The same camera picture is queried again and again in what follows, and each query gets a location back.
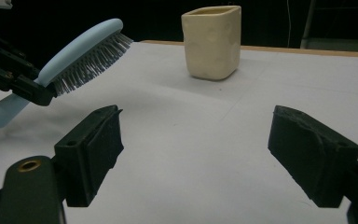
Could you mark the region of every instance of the hairbrush bristles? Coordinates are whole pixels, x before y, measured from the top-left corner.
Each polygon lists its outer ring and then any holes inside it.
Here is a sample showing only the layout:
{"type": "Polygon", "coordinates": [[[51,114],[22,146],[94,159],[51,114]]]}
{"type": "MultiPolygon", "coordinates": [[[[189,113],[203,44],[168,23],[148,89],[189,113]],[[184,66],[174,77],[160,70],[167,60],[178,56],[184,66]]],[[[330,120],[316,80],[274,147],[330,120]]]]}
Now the hairbrush bristles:
{"type": "Polygon", "coordinates": [[[126,52],[131,43],[132,40],[119,31],[108,36],[51,80],[57,96],[74,91],[100,75],[126,52]]]}

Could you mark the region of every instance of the light blue hairbrush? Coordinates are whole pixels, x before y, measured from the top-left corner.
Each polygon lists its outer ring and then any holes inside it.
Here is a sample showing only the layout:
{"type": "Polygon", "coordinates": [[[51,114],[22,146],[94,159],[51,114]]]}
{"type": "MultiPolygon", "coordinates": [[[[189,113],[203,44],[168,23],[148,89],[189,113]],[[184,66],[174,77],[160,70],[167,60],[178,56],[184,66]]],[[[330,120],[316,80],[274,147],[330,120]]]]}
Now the light blue hairbrush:
{"type": "MultiPolygon", "coordinates": [[[[34,81],[42,86],[54,83],[57,96],[74,91],[100,75],[130,47],[131,39],[121,33],[120,19],[103,21],[57,53],[40,70],[34,81]]],[[[16,94],[0,101],[0,128],[10,123],[29,104],[16,94]]]]}

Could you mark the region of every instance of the cable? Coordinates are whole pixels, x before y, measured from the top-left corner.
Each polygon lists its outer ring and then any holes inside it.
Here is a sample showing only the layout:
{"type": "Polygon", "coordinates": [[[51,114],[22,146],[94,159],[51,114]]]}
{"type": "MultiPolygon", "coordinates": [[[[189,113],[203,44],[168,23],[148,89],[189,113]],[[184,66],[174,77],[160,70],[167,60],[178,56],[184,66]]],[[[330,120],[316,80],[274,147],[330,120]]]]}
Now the cable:
{"type": "Polygon", "coordinates": [[[289,0],[286,0],[286,5],[287,5],[287,16],[289,18],[289,34],[287,36],[287,48],[289,48],[290,45],[290,35],[292,33],[292,19],[290,18],[290,7],[289,7],[289,0]]]}

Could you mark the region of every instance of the white table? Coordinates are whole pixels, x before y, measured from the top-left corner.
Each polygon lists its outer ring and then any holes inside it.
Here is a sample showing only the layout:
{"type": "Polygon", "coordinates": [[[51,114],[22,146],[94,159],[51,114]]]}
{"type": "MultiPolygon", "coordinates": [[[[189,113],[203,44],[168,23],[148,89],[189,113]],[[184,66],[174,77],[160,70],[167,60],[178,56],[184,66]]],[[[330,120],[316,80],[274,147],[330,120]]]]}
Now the white table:
{"type": "Polygon", "coordinates": [[[358,57],[243,49],[237,71],[214,82],[188,74],[183,46],[133,43],[98,78],[0,129],[0,188],[11,164],[54,156],[106,105],[123,109],[125,148],[90,207],[65,206],[68,223],[347,223],[350,202],[318,208],[268,140],[285,105],[358,144],[358,57]]]}

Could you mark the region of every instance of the beige ceramic cup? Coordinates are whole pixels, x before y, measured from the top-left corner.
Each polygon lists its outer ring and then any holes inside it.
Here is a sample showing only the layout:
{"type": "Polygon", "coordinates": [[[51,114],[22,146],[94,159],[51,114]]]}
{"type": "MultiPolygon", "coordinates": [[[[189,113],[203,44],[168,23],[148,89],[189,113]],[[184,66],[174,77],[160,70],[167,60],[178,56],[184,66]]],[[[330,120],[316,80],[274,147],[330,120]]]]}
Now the beige ceramic cup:
{"type": "Polygon", "coordinates": [[[202,7],[182,15],[186,66],[193,77],[220,80],[240,63],[241,7],[202,7]]]}

